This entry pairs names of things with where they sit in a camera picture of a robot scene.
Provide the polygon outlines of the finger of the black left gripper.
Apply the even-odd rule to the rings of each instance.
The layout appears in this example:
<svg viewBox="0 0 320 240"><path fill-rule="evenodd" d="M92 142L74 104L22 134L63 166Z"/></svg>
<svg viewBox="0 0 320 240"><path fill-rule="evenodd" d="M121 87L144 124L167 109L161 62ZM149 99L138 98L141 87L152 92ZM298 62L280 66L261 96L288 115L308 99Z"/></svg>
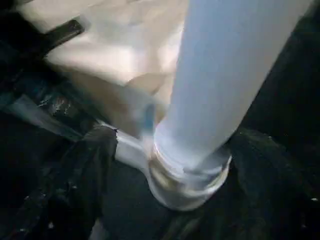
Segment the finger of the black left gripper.
<svg viewBox="0 0 320 240"><path fill-rule="evenodd" d="M77 37L85 31L84 26L76 19L65 22L45 34L46 47L54 49Z"/></svg>

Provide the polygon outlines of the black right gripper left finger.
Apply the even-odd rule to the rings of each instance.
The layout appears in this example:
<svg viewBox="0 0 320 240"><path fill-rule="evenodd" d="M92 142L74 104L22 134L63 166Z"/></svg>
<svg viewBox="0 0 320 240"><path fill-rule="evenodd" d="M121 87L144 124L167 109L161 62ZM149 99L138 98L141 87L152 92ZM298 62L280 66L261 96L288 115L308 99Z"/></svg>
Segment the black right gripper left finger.
<svg viewBox="0 0 320 240"><path fill-rule="evenodd" d="M117 130L97 125L28 194L14 217L16 240L87 240L102 215Z"/></svg>

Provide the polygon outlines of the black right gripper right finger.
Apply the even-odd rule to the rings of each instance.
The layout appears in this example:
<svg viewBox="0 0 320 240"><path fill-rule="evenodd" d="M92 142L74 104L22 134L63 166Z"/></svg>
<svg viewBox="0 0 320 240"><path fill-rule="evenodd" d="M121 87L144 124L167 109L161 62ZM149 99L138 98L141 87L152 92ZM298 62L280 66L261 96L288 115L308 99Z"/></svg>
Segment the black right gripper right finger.
<svg viewBox="0 0 320 240"><path fill-rule="evenodd" d="M271 136L239 129L229 140L238 180L270 240L318 240L320 193Z"/></svg>

